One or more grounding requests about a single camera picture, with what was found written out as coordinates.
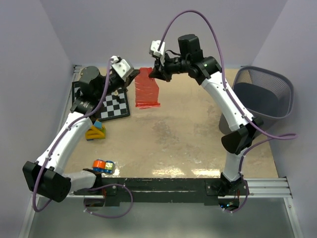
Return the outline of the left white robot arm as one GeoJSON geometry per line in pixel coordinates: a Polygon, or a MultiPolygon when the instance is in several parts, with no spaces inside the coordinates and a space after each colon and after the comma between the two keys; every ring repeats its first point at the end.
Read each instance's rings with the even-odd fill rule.
{"type": "Polygon", "coordinates": [[[75,100],[61,131],[35,162],[27,161],[22,168],[34,195],[61,202],[72,191],[85,188],[91,194],[101,192],[103,183],[94,173],[83,173],[84,181],[75,183],[75,177],[65,177],[63,172],[80,137],[100,119],[100,107],[107,95],[126,89],[139,74],[140,71],[132,66],[120,69],[118,65],[112,65],[106,75],[101,75],[95,66],[82,69],[76,81],[75,100]]]}

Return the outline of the red plastic trash bag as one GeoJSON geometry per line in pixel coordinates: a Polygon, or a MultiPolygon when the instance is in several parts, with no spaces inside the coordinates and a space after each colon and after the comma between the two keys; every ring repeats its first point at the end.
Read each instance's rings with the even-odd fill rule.
{"type": "Polygon", "coordinates": [[[149,109],[160,107],[158,102],[159,86],[154,78],[149,78],[150,67],[141,67],[140,74],[135,78],[135,107],[149,109]]]}

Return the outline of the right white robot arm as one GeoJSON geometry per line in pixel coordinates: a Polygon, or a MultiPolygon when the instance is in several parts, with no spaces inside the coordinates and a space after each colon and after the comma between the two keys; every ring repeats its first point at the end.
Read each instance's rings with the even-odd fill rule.
{"type": "Polygon", "coordinates": [[[219,181],[210,188],[219,196],[231,195],[242,183],[242,157],[256,137],[255,126],[262,126],[263,120],[241,103],[216,59],[203,55],[196,35],[181,36],[178,44],[180,52],[170,58],[164,50],[164,41],[151,42],[149,53],[155,63],[149,77],[170,82],[174,74],[187,73],[219,106],[231,132],[221,139],[226,150],[225,167],[219,181]]]}

